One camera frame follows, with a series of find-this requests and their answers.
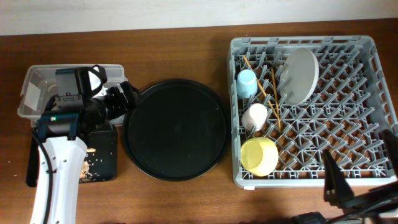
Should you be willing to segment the pink plastic cup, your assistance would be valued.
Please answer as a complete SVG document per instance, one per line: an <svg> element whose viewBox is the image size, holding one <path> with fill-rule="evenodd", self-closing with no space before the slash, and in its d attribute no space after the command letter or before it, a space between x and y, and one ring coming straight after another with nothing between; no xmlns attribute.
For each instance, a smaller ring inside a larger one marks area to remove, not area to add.
<svg viewBox="0 0 398 224"><path fill-rule="evenodd" d="M243 114L241 122L243 127L251 131L255 127L255 131L260 131L267 119L267 108L260 103L252 104Z"/></svg>

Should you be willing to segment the wooden chopstick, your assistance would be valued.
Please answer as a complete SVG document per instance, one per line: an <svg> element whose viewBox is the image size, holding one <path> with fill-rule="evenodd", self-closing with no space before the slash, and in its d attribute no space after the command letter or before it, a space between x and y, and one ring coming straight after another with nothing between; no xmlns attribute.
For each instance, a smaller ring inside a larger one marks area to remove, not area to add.
<svg viewBox="0 0 398 224"><path fill-rule="evenodd" d="M249 63L249 60L247 59L247 57L245 55L243 55L243 60L244 60L245 64L248 66L248 69L250 69L252 72L254 72L254 70L252 69L251 64ZM261 93L264 95L265 98L267 98L269 95L263 89L261 82L259 81L259 79L256 76L256 73L255 73L255 78L256 78L256 81L257 81L257 86L259 87ZM272 112L275 114L276 118L279 119L279 115L277 114L277 112L276 112L275 108L273 107L271 101L268 100L267 102L268 102L268 105L271 107Z"/></svg>
<svg viewBox="0 0 398 224"><path fill-rule="evenodd" d="M271 75L272 75L272 84L273 84L273 90L274 90L274 99L275 99L275 107L276 107L278 129L279 129L279 132L281 132L282 131L282 127L281 127L281 123L280 123L279 104L278 104L278 99L277 99L277 88L276 88L275 75L274 75L274 69L273 68L271 68Z"/></svg>

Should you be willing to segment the blue plastic cup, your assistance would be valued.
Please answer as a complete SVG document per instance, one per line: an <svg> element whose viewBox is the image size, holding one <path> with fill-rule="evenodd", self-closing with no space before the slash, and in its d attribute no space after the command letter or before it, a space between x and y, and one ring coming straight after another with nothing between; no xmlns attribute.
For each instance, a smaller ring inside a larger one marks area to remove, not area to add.
<svg viewBox="0 0 398 224"><path fill-rule="evenodd" d="M250 69L241 70L237 80L237 94L241 98L250 98L257 93L256 74Z"/></svg>

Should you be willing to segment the yellow bowl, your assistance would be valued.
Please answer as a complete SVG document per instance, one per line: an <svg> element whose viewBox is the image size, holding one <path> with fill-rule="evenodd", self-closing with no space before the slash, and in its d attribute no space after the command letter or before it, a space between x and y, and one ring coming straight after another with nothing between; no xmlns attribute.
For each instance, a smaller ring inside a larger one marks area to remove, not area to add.
<svg viewBox="0 0 398 224"><path fill-rule="evenodd" d="M276 168L278 159L276 144L269 138L248 139L241 146L241 165L258 177L269 175Z"/></svg>

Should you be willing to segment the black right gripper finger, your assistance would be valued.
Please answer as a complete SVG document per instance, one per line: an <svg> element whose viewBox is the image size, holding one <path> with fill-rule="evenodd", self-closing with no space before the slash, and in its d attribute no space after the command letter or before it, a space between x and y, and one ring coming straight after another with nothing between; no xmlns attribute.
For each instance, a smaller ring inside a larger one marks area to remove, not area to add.
<svg viewBox="0 0 398 224"><path fill-rule="evenodd" d="M386 129L382 132L382 138L387 147L389 160L394 170L397 170L397 136Z"/></svg>
<svg viewBox="0 0 398 224"><path fill-rule="evenodd" d="M323 150L322 158L325 167L324 201L330 205L343 205L354 198L354 193L329 150Z"/></svg>

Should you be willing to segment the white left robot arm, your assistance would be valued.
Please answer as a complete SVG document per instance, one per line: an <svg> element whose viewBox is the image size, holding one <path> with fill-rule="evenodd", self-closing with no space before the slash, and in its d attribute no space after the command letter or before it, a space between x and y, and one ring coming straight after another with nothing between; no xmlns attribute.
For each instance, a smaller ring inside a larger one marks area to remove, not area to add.
<svg viewBox="0 0 398 224"><path fill-rule="evenodd" d="M39 171L31 223L75 223L78 184L90 133L139 104L128 81L99 98L53 95L32 130Z"/></svg>

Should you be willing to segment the light grey plate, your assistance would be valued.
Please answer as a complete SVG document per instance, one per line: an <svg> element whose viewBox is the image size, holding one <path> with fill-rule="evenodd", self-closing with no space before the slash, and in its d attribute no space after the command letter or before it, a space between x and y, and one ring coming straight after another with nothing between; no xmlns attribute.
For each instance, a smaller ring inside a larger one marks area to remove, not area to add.
<svg viewBox="0 0 398 224"><path fill-rule="evenodd" d="M280 88L281 96L287 95L288 105L299 105L307 101L317 85L319 76L318 60L309 49L297 49L292 52L284 63L280 80L284 80Z"/></svg>

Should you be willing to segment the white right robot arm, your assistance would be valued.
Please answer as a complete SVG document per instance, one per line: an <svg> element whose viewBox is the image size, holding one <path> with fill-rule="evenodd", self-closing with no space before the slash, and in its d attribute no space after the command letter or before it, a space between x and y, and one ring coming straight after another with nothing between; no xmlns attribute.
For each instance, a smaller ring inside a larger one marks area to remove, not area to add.
<svg viewBox="0 0 398 224"><path fill-rule="evenodd" d="M355 196L329 151L324 150L322 158L326 173L324 201L342 209L343 214L327 219L320 212L304 213L292 217L292 223L338 223L359 218L378 219L382 213L397 210L396 181Z"/></svg>

